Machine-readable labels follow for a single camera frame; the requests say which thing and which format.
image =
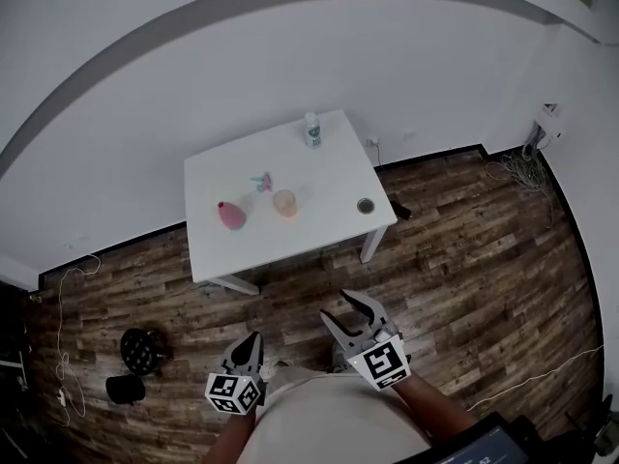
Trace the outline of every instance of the black object on floor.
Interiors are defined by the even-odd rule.
[[[391,207],[394,209],[394,213],[404,219],[408,220],[412,214],[412,212],[408,208],[404,208],[402,205],[397,203],[396,201],[390,201]]]
[[[139,376],[154,371],[160,359],[172,359],[165,337],[158,330],[128,329],[120,340],[120,353],[127,368]]]
[[[112,376],[105,380],[105,389],[109,398],[116,404],[130,404],[142,400],[146,395],[144,384],[139,376]]]

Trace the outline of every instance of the small colorful object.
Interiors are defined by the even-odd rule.
[[[257,183],[260,183],[256,187],[258,192],[264,192],[265,190],[273,192],[273,180],[271,179],[271,174],[269,172],[264,172],[262,177],[251,177],[251,179]]]
[[[232,203],[220,202],[217,205],[221,222],[230,230],[238,230],[245,225],[245,214],[238,206]]]

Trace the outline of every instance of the table leg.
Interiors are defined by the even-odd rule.
[[[364,246],[361,249],[360,258],[362,263],[367,263],[371,259],[372,255],[376,251],[376,248],[380,244],[380,240],[385,235],[385,230],[387,230],[388,226],[389,225],[385,225],[384,227],[377,228],[368,234]]]
[[[216,283],[217,285],[227,287],[228,289],[244,292],[245,294],[249,294],[250,296],[257,296],[258,294],[260,294],[260,289],[258,287],[234,275],[224,275],[218,276],[217,278],[209,278],[209,281]]]

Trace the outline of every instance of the person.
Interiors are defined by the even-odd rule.
[[[281,367],[259,416],[230,416],[203,463],[391,464],[476,423],[414,372],[379,392],[351,371]]]

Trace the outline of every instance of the black perforated object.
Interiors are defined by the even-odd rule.
[[[123,361],[132,373],[139,376],[147,375],[157,367],[158,352],[153,338],[140,329],[127,330],[120,340]]]

